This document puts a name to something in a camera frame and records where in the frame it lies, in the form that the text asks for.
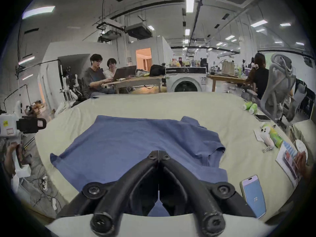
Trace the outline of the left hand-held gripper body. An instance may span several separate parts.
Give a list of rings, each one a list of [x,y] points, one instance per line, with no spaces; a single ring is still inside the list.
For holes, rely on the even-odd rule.
[[[9,145],[17,143],[12,152],[12,160],[17,177],[30,177],[31,168],[29,164],[23,165],[18,157],[19,148],[21,148],[22,135],[27,131],[26,116],[18,116],[16,113],[3,113],[0,116],[1,138],[6,138]]]

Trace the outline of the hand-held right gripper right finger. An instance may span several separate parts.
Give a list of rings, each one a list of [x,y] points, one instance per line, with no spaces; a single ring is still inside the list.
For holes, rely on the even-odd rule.
[[[159,168],[180,189],[180,195],[184,198],[183,211],[192,211],[201,234],[223,233],[226,227],[224,213],[256,218],[254,211],[232,184],[201,181],[166,151],[159,151]]]

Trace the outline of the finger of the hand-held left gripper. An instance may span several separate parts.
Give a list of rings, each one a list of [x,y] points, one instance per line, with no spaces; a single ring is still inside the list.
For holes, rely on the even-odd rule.
[[[45,129],[47,121],[44,118],[23,117],[23,133],[37,133],[39,130]]]

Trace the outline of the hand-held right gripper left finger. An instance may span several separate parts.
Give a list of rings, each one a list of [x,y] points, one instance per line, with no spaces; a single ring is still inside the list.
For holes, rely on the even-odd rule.
[[[152,151],[117,181],[90,182],[57,214],[57,218],[93,213],[90,228],[96,235],[117,235],[121,217],[140,183],[157,170],[159,152]]]

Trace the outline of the person's left hand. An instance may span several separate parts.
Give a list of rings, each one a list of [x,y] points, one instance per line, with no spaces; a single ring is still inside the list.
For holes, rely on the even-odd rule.
[[[5,160],[3,162],[6,174],[11,179],[15,175],[15,166],[13,160],[13,153],[16,154],[16,148],[18,147],[17,142],[12,142],[6,149]]]

